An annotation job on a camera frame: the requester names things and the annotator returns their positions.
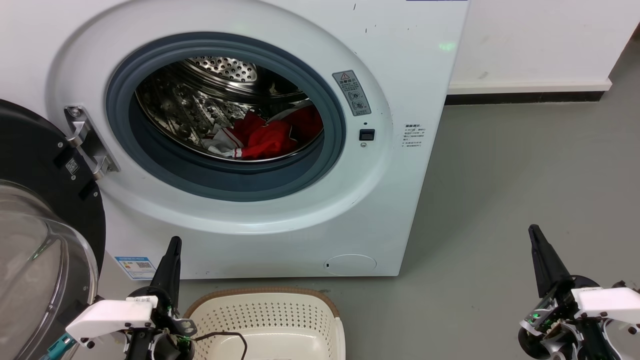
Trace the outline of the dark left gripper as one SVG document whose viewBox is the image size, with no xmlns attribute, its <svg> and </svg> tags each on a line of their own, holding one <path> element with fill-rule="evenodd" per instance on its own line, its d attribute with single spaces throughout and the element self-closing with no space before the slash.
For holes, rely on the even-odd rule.
<svg viewBox="0 0 640 360">
<path fill-rule="evenodd" d="M 126 360 L 192 360 L 194 346 L 188 331 L 197 332 L 192 321 L 179 317 L 182 239 L 173 236 L 151 280 L 150 287 L 131 292 L 130 297 L 156 297 L 150 319 L 142 325 L 125 325 Z"/>
</svg>

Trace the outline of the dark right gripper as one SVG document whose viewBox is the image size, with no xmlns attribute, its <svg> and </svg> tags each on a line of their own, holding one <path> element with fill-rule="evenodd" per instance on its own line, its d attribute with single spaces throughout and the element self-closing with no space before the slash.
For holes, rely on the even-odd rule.
<svg viewBox="0 0 640 360">
<path fill-rule="evenodd" d="M 518 342 L 536 360 L 617 360 L 606 316 L 579 310 L 574 290 L 598 290 L 587 277 L 573 277 L 537 224 L 528 227 L 535 284 L 541 298 L 520 323 Z"/>
</svg>

